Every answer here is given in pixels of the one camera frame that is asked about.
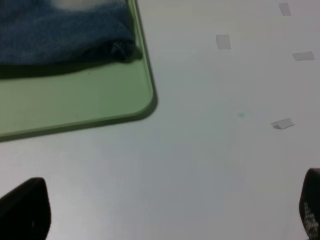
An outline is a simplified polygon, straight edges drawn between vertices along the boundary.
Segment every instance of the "black object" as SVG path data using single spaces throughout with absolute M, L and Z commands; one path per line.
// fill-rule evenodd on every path
M 320 168 L 310 168 L 305 175 L 299 212 L 309 239 L 320 240 Z
M 0 240 L 45 240 L 50 224 L 43 178 L 31 178 L 0 198 Z

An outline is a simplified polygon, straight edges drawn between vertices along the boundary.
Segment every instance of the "denim fabric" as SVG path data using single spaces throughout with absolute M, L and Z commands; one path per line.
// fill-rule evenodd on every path
M 134 50 L 125 3 L 66 11 L 53 7 L 50 0 L 0 2 L 2 65 L 124 61 Z

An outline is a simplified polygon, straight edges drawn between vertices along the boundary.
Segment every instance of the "green tray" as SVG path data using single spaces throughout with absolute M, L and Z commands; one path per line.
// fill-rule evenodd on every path
M 139 59 L 88 66 L 1 66 L 0 141 L 147 117 L 155 95 L 138 6 L 128 1 Z

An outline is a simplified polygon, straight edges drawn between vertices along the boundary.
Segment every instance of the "white surface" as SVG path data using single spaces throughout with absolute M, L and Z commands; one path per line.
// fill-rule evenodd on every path
M 305 240 L 320 166 L 320 2 L 139 0 L 149 118 L 0 144 L 0 195 L 47 181 L 48 240 Z M 230 34 L 231 50 L 218 50 Z M 312 50 L 314 61 L 293 53 Z M 292 117 L 295 127 L 270 123 Z

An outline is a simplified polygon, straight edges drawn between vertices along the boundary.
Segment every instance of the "blue cloth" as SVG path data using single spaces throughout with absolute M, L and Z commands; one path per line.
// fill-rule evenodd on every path
M 125 3 L 66 11 L 51 0 L 2 0 L 0 64 L 125 61 L 136 49 L 130 26 Z

